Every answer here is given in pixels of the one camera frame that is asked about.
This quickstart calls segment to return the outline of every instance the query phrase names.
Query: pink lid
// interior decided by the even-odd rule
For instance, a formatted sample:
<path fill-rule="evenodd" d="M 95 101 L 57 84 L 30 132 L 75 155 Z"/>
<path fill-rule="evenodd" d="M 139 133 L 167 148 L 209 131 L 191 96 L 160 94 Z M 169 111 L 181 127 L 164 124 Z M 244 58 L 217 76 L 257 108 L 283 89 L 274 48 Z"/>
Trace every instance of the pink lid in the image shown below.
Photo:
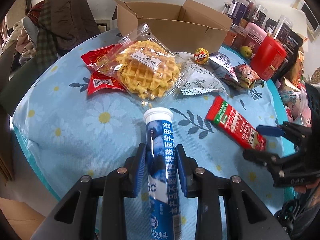
<path fill-rule="evenodd" d="M 264 38 L 267 36 L 267 33 L 260 28 L 259 26 L 255 25 L 254 23 L 248 23 L 245 28 L 249 33 L 260 37 L 261 42 L 264 40 Z"/>

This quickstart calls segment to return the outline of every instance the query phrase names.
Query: red bottle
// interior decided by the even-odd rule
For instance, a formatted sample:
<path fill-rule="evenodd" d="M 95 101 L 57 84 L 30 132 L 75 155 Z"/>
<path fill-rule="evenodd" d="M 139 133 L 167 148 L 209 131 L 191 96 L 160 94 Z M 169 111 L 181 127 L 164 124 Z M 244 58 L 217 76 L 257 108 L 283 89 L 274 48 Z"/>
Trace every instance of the red bottle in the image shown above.
<path fill-rule="evenodd" d="M 251 60 L 250 67 L 260 78 L 267 81 L 281 65 L 286 55 L 284 48 L 276 40 L 267 36 Z"/>

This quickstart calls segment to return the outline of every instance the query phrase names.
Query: waffle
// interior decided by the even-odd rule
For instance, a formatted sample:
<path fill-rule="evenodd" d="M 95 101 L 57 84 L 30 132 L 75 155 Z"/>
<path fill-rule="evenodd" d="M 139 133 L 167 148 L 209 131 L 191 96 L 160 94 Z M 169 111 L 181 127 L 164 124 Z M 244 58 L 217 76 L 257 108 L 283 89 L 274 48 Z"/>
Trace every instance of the waffle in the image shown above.
<path fill-rule="evenodd" d="M 135 59 L 132 55 L 137 51 L 142 52 L 143 57 L 155 59 L 155 65 L 146 65 Z M 116 61 L 122 65 L 118 71 L 119 80 L 142 99 L 162 97 L 180 75 L 180 65 L 174 57 L 150 40 L 137 41 L 122 51 Z"/>

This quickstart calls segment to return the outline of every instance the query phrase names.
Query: screw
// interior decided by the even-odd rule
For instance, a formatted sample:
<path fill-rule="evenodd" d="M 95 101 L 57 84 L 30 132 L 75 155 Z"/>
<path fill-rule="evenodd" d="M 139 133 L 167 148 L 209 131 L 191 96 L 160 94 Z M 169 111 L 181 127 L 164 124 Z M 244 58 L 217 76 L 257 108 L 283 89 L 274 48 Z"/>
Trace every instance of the screw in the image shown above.
<path fill-rule="evenodd" d="M 201 168 L 201 167 L 196 168 L 196 173 L 197 174 L 204 174 L 204 168 Z"/>
<path fill-rule="evenodd" d="M 125 167 L 121 167 L 121 168 L 119 168 L 119 169 L 117 170 L 117 172 L 118 172 L 119 174 L 125 174 L 125 173 L 127 172 L 127 169 L 126 169 Z"/>
<path fill-rule="evenodd" d="M 84 176 L 81 177 L 81 182 L 86 183 L 86 182 L 88 182 L 90 179 L 91 179 L 90 176 L 84 175 Z"/>
<path fill-rule="evenodd" d="M 233 176 L 231 178 L 231 180 L 234 182 L 234 183 L 239 183 L 241 181 L 241 178 L 239 176 Z"/>

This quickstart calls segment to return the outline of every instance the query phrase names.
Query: red snack package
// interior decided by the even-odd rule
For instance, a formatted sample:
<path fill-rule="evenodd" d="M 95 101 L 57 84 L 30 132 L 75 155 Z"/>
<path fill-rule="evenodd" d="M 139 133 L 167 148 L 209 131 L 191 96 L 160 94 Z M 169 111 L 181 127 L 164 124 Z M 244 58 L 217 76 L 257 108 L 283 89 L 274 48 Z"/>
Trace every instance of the red snack package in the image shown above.
<path fill-rule="evenodd" d="M 100 49 L 88 51 L 86 54 L 81 56 L 82 60 L 88 66 L 91 72 L 96 71 L 103 64 L 108 61 L 106 54 L 114 47 L 115 45 L 109 45 Z"/>
<path fill-rule="evenodd" d="M 265 150 L 267 140 L 220 96 L 215 98 L 206 119 L 221 127 L 244 149 Z"/>
<path fill-rule="evenodd" d="M 126 92 L 125 88 L 115 78 L 105 76 L 97 71 L 93 72 L 88 84 L 88 95 L 103 88 L 120 89 Z"/>

